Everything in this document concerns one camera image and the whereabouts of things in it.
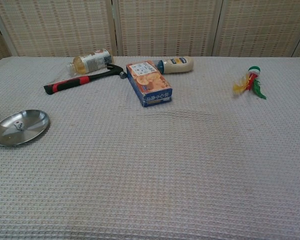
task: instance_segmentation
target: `mayonnaise bottle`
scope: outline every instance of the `mayonnaise bottle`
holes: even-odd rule
[[[153,63],[161,74],[189,72],[194,68],[194,60],[189,56],[154,60]]]

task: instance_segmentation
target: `colorful toy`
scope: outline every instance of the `colorful toy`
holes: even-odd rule
[[[257,80],[257,78],[260,75],[260,67],[258,66],[252,66],[249,68],[248,73],[245,75],[245,77],[242,78],[240,84],[234,84],[233,85],[233,91],[236,94],[241,94],[245,90],[251,90],[262,99],[267,99],[265,95],[261,93],[260,90],[260,82]]]

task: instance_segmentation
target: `stainless steel plate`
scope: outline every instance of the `stainless steel plate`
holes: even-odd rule
[[[49,116],[41,110],[17,112],[0,122],[0,145],[12,147],[26,143],[49,126]]]

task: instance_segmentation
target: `snack box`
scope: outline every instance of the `snack box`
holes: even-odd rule
[[[142,106],[149,107],[172,100],[172,88],[153,61],[129,63],[126,72]]]

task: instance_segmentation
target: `hammer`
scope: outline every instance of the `hammer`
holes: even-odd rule
[[[60,81],[54,84],[49,84],[44,86],[44,90],[47,94],[52,95],[55,94],[56,92],[70,89],[73,87],[77,87],[83,84],[90,83],[94,80],[107,77],[107,76],[112,76],[112,75],[119,75],[121,79],[125,79],[127,77],[127,74],[124,72],[123,68],[117,65],[113,65],[108,63],[106,65],[106,68],[110,71],[106,71],[103,73],[95,74],[95,75],[90,75],[90,76],[80,76],[76,78],[72,78],[69,80],[65,81]]]

